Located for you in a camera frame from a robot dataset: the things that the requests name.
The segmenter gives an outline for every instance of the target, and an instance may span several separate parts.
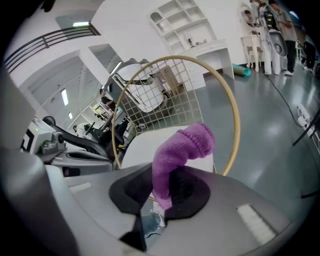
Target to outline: metal grid panel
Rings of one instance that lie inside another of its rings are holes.
[[[193,82],[186,69],[189,62],[182,59],[156,62],[140,72],[128,86],[121,106],[133,122],[137,135],[203,122]],[[160,70],[164,68],[172,71],[171,80],[161,75]]]

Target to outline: purple cloth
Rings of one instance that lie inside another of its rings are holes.
[[[184,166],[188,159],[210,155],[215,144],[211,130],[204,123],[195,123],[185,130],[178,130],[156,150],[152,162],[153,195],[163,209],[172,207],[170,172]]]

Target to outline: white robot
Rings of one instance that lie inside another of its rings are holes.
[[[286,42],[278,29],[277,19],[270,6],[259,9],[260,37],[264,52],[264,72],[266,75],[273,72],[279,75],[281,71],[281,57],[287,55]]]

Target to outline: balcony railing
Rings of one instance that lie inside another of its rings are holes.
[[[69,27],[44,34],[14,51],[4,60],[5,67],[11,73],[21,63],[44,49],[67,40],[89,36],[100,36],[99,32],[91,24],[86,27]]]

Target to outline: wall shelf unit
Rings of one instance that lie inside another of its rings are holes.
[[[154,10],[150,21],[173,55],[197,58],[234,79],[227,42],[217,40],[196,0],[171,0]],[[208,70],[190,62],[186,72],[195,89],[206,86],[203,74]]]
[[[191,48],[189,37],[193,45],[217,39],[208,19],[194,0],[171,0],[154,10],[150,19],[174,54],[183,53]]]

